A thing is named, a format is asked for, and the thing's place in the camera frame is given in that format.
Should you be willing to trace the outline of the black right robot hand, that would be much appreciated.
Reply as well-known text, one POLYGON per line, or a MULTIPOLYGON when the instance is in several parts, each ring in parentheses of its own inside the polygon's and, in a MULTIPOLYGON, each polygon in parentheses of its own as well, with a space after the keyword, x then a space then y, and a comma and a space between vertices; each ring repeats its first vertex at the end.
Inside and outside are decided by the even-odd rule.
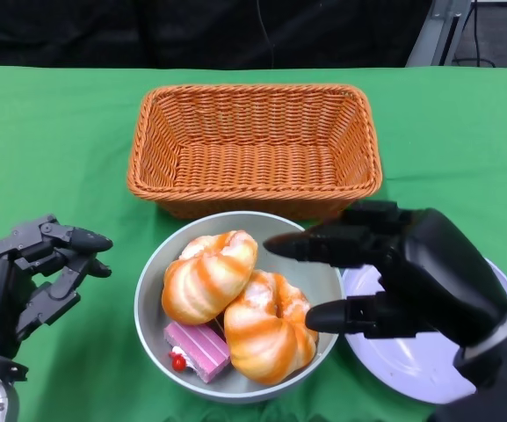
POLYGON ((270 253, 343 269, 372 266, 382 290, 316 305, 305 325, 321 333, 412 338, 438 331, 461 347, 491 337, 507 294, 487 260, 433 208, 358 201, 331 220, 264 241, 270 253))

